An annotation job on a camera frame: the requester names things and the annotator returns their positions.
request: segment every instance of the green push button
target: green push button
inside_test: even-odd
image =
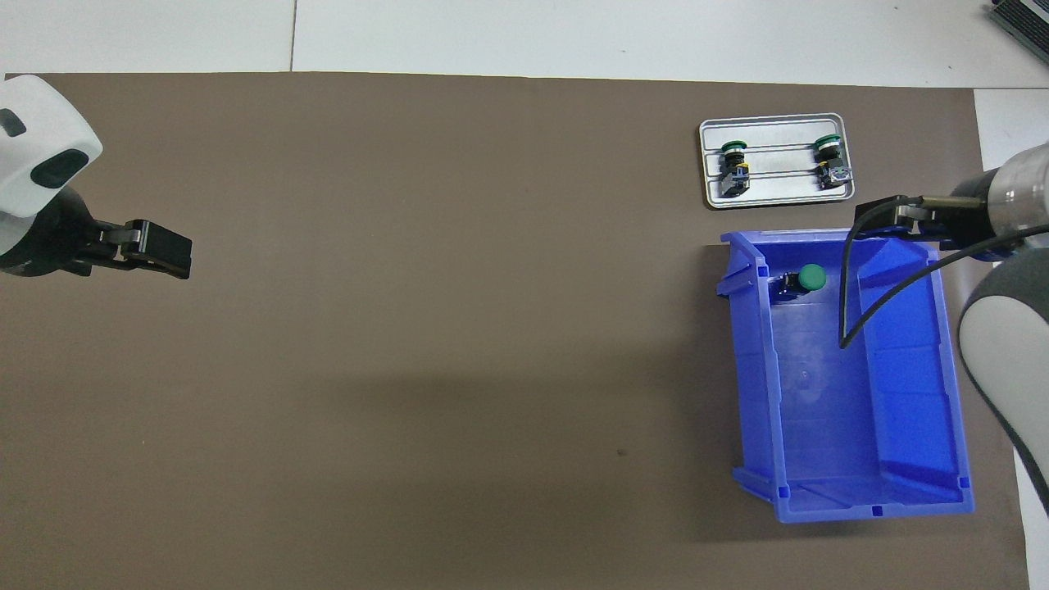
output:
[[[806,265],[798,271],[797,281],[809,291],[819,291],[827,285],[827,271],[819,265]]]

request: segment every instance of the black cable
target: black cable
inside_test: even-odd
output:
[[[852,343],[853,339],[856,338],[856,335],[859,334],[859,331],[863,329],[863,324],[865,324],[868,322],[868,320],[870,320],[871,317],[874,316],[875,312],[877,312],[878,310],[880,310],[882,308],[882,305],[884,305],[885,303],[887,303],[889,300],[892,299],[893,297],[895,297],[900,291],[903,291],[907,287],[911,287],[915,282],[918,282],[919,280],[925,278],[926,276],[928,276],[928,275],[933,274],[934,272],[942,269],[943,267],[946,267],[947,265],[949,265],[951,262],[955,262],[955,261],[961,260],[962,258],[965,258],[967,256],[971,256],[973,254],[979,254],[981,252],[986,252],[987,250],[991,250],[992,248],[998,248],[1000,246],[1005,246],[1007,244],[1011,244],[1011,243],[1018,241],[1020,239],[1023,239],[1025,237],[1028,237],[1028,236],[1031,236],[1031,235],[1036,235],[1036,234],[1040,234],[1040,233],[1049,233],[1049,224],[1044,224],[1044,225],[1041,225],[1041,226],[1034,226],[1034,227],[1023,229],[1023,230],[1011,231],[1011,232],[1009,232],[1007,234],[1003,234],[1003,235],[1000,235],[1000,236],[991,237],[991,238],[985,239],[983,241],[978,241],[978,243],[973,244],[972,246],[969,246],[968,248],[963,248],[963,249],[959,250],[958,252],[955,252],[954,254],[951,254],[951,255],[949,255],[949,256],[947,256],[945,258],[941,258],[941,259],[937,260],[935,264],[932,264],[932,265],[925,267],[924,269],[922,269],[922,270],[920,270],[920,271],[912,274],[907,278],[905,278],[902,281],[900,281],[899,285],[897,285],[896,287],[894,287],[894,288],[890,289],[889,291],[886,291],[884,295],[882,295],[881,297],[878,297],[878,300],[875,301],[874,304],[872,304],[870,308],[868,308],[868,310],[865,312],[863,312],[863,315],[860,316],[859,320],[856,322],[856,325],[854,325],[853,329],[850,330],[849,333],[844,336],[844,338],[842,338],[841,344],[840,344],[841,347],[844,349],[850,343]]]
[[[845,330],[845,312],[849,309],[849,258],[852,256],[853,240],[856,239],[856,235],[863,229],[863,226],[876,216],[897,207],[919,205],[922,201],[920,196],[907,196],[905,194],[896,194],[890,198],[893,201],[875,205],[857,217],[856,223],[849,230],[849,235],[845,236],[844,252],[841,254],[841,274],[838,277],[838,346],[841,349],[849,345],[845,341],[848,333]]]

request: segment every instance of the brown cardboard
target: brown cardboard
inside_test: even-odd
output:
[[[1025,588],[961,377],[971,515],[786,526],[741,491],[742,229],[980,171],[965,90],[277,73],[48,80],[102,219],[188,281],[0,276],[0,587]],[[858,195],[712,211],[705,119],[834,111]],[[952,308],[982,276],[945,277]]]

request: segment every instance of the metal tray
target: metal tray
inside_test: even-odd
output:
[[[833,112],[710,119],[700,125],[700,156],[707,203],[715,209],[761,207],[797,203],[844,201],[856,191],[856,181],[820,190],[812,142],[830,133],[841,135],[841,156],[849,159],[849,139],[841,117]],[[747,143],[750,189],[723,197],[720,189],[721,147],[727,142]]]

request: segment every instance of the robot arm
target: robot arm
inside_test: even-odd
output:
[[[860,205],[856,220],[854,230],[860,239],[893,235],[936,240],[942,250],[960,250],[938,265],[964,254],[1002,261],[977,286],[962,311],[959,349],[969,377],[1016,446],[1049,512],[1045,479],[1049,470],[1049,144],[1021,152],[1001,168],[962,183],[950,196],[894,196]],[[871,313],[882,302],[872,304]]]
[[[0,82],[0,271],[88,276],[102,266],[189,277],[190,239],[145,219],[97,220],[68,186],[101,154],[91,127],[46,82]]]

